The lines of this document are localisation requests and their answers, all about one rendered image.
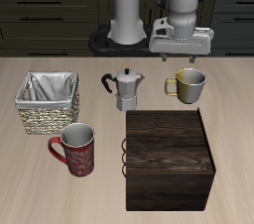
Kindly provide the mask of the red patterned mug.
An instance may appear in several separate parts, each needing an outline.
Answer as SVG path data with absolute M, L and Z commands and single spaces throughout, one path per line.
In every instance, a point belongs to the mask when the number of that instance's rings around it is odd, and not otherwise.
M 69 172 L 77 177 L 87 176 L 94 169 L 94 130 L 85 123 L 72 123 L 59 137 L 49 139 L 48 149 Z

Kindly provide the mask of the dark wooden cabinet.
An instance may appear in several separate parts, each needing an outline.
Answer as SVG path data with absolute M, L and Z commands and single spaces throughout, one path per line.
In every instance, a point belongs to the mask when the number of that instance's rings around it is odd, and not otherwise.
M 216 168 L 200 111 L 126 113 L 122 173 L 128 211 L 202 211 Z

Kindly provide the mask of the white and yellow mug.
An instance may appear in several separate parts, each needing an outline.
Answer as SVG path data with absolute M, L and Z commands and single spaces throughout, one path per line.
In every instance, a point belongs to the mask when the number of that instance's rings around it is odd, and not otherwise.
M 173 82 L 177 86 L 176 92 L 168 90 L 168 84 Z M 165 81 L 165 93 L 169 96 L 177 96 L 185 104 L 193 104 L 198 101 L 206 83 L 206 75 L 195 68 L 182 68 L 177 71 L 175 78 L 167 78 Z

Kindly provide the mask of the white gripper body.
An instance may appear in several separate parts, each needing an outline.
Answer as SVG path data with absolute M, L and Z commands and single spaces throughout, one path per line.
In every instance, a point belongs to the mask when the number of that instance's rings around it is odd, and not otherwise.
M 174 39 L 165 35 L 152 35 L 149 51 L 160 54 L 208 55 L 214 31 L 211 28 L 196 27 L 191 37 Z

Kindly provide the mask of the dark kitchen cupboards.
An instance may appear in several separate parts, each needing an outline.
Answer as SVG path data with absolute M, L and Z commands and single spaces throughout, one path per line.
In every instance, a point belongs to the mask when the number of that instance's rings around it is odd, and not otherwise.
M 143 29 L 167 15 L 139 0 Z M 114 0 L 0 0 L 0 56 L 94 56 L 89 37 L 114 17 Z

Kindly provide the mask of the woven basket with white liner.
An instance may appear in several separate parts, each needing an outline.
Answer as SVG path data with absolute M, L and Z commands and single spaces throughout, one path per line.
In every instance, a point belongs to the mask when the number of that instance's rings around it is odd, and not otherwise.
M 78 118 L 78 74 L 28 72 L 15 97 L 15 107 L 27 134 L 59 133 Z

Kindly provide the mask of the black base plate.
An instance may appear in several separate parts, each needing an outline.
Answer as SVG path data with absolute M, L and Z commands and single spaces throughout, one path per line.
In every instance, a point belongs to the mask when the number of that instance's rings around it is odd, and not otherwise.
M 89 37 L 89 48 L 98 57 L 146 57 L 156 56 L 149 51 L 149 41 L 153 26 L 144 25 L 144 31 L 147 35 L 145 39 L 134 45 L 120 45 L 108 38 L 111 30 L 109 24 L 102 24 L 99 29 Z

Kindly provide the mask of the silver moka pot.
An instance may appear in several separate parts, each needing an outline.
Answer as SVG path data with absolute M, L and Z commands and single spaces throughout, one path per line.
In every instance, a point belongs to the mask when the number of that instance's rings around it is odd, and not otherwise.
M 116 108 L 122 112 L 135 110 L 137 108 L 137 87 L 144 79 L 144 76 L 135 70 L 125 68 L 117 73 L 106 73 L 102 76 L 101 82 L 105 89 L 111 93 L 107 79 L 116 83 Z

